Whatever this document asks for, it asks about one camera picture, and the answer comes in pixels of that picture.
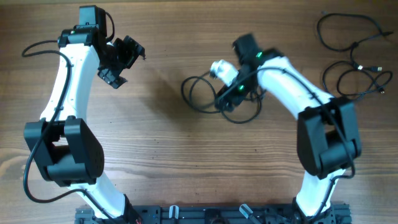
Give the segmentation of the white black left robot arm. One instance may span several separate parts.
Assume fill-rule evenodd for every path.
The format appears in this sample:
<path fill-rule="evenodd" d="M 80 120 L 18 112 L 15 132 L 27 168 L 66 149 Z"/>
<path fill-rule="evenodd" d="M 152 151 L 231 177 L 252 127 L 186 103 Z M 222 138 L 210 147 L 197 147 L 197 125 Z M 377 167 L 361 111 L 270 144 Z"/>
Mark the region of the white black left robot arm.
<path fill-rule="evenodd" d="M 78 194 L 91 207 L 94 223 L 141 223 L 128 197 L 104 173 L 104 151 L 86 123 L 94 76 L 113 88 L 124 84 L 122 71 L 145 55 L 131 37 L 115 38 L 112 22 L 98 6 L 82 6 L 79 22 L 57 39 L 60 57 L 49 102 L 36 122 L 25 125 L 24 139 L 41 176 Z"/>

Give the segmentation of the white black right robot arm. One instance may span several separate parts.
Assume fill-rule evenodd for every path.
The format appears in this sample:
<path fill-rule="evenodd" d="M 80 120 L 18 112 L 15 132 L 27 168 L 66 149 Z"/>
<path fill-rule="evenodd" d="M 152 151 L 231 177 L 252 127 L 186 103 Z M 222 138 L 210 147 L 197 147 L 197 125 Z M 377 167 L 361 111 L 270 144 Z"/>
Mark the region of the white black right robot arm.
<path fill-rule="evenodd" d="M 236 39 L 233 50 L 239 68 L 225 60 L 210 67 L 211 75 L 224 83 L 215 105 L 230 111 L 261 88 L 287 108 L 297 121 L 297 155 L 305 169 L 295 203 L 314 222 L 329 209 L 337 181 L 355 175 L 362 145 L 354 103 L 319 89 L 281 51 L 260 48 L 252 34 Z"/>

